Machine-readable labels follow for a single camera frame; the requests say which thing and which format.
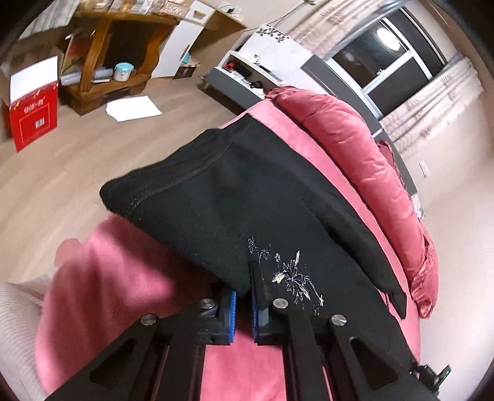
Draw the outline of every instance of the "blue lid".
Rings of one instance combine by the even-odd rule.
[[[119,70],[121,70],[122,72],[126,72],[126,71],[129,71],[129,70],[133,70],[134,69],[134,66],[130,63],[118,63],[115,68],[118,68]]]

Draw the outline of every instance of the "cabinet handle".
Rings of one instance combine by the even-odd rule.
[[[187,53],[187,50],[189,50],[189,48],[190,48],[190,45],[188,44],[188,45],[187,45],[187,47],[185,47],[184,52],[183,52],[183,53],[182,53],[182,55],[180,56],[180,61],[182,61],[182,59],[183,59],[183,58],[184,58],[184,56],[185,56],[185,53]]]

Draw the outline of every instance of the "white cabinet door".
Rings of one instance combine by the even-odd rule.
[[[158,65],[151,77],[172,77],[180,67],[180,62],[190,46],[197,39],[203,26],[188,21],[180,21],[175,27],[160,54]]]

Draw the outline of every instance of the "window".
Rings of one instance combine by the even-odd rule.
[[[371,25],[326,63],[378,119],[415,95],[446,64],[404,8]]]

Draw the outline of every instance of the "black garment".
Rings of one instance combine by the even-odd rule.
[[[316,314],[354,319],[410,362],[396,320],[406,297],[377,240],[338,190],[270,129],[244,116],[166,160],[110,181],[105,205],[221,277],[240,295],[258,259],[266,284]]]

